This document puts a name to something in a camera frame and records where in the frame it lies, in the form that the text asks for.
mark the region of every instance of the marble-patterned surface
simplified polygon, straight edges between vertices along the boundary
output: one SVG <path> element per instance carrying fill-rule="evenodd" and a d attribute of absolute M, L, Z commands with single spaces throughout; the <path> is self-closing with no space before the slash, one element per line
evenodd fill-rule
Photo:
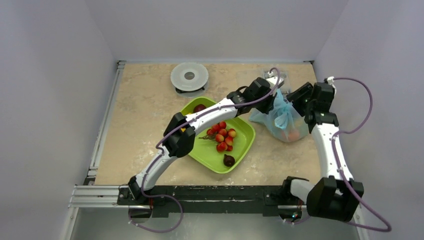
<path fill-rule="evenodd" d="M 173 114 L 191 99 L 178 96 L 170 81 L 176 64 L 126 64 L 106 136 L 96 185 L 121 185 L 138 174 L 156 153 L 155 145 Z M 315 82 L 310 64 L 204 64 L 209 72 L 206 97 L 220 101 L 237 89 L 240 73 L 277 66 L 288 72 L 292 89 Z M 252 76 L 247 83 L 256 77 Z M 248 119 L 249 114 L 242 116 Z M 312 137 L 283 143 L 251 123 L 256 138 L 242 162 L 227 174 L 215 173 L 190 156 L 176 160 L 158 185 L 280 185 L 287 176 L 320 178 L 320 163 Z"/>

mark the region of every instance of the white wall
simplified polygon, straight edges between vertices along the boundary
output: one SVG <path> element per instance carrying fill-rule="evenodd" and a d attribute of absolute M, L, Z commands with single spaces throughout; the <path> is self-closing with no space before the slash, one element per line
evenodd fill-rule
<path fill-rule="evenodd" d="M 314 60 L 348 0 L 86 0 L 113 56 L 138 61 Z"/>
<path fill-rule="evenodd" d="M 370 232 L 371 239 L 424 237 L 423 13 L 423 1 L 351 0 L 314 64 L 318 79 L 358 78 L 374 96 L 369 122 L 341 137 L 364 199 L 393 226 L 388 234 Z M 364 118 L 368 97 L 355 83 L 336 86 L 332 110 L 342 129 L 352 129 Z"/>
<path fill-rule="evenodd" d="M 0 239 L 57 240 L 115 60 L 83 0 L 0 1 Z"/>

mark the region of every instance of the gray floor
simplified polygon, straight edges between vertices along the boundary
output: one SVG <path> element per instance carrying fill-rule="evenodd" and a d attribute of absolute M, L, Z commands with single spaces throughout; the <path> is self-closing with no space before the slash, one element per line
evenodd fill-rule
<path fill-rule="evenodd" d="M 169 233 L 152 233 L 128 224 L 126 209 L 97 208 L 79 211 L 72 234 L 73 240 L 357 240 L 354 227 L 342 222 L 310 218 L 294 227 L 282 223 L 279 217 L 260 214 L 199 214 L 184 215 L 181 225 Z M 146 226 L 165 229 L 178 219 L 154 218 Z"/>

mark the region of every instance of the blue plastic bag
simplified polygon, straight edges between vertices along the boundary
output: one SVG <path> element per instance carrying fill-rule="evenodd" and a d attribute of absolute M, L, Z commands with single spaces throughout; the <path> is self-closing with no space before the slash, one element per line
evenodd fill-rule
<path fill-rule="evenodd" d="M 277 139 L 290 143 L 305 137 L 308 125 L 304 118 L 287 102 L 280 90 L 274 99 L 274 108 L 268 114 L 253 109 L 249 121 L 263 124 Z"/>

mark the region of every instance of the green plate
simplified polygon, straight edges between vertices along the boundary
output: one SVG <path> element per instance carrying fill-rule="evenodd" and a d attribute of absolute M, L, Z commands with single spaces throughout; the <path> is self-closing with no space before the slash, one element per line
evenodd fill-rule
<path fill-rule="evenodd" d="M 181 113 L 185 116 L 193 113 L 195 106 L 203 104 L 206 107 L 211 107 L 216 102 L 210 98 L 200 96 L 189 102 L 182 110 Z M 217 152 L 217 142 L 212 140 L 199 139 L 206 135 L 206 131 L 201 132 L 194 141 L 193 150 L 188 154 L 205 167 L 218 174 L 226 174 L 233 170 L 243 159 L 246 153 L 252 146 L 255 139 L 255 129 L 245 120 L 236 117 L 226 120 L 226 129 L 235 129 L 237 136 L 234 138 L 233 150 Z M 232 167 L 224 165 L 224 154 L 233 156 L 235 164 Z"/>

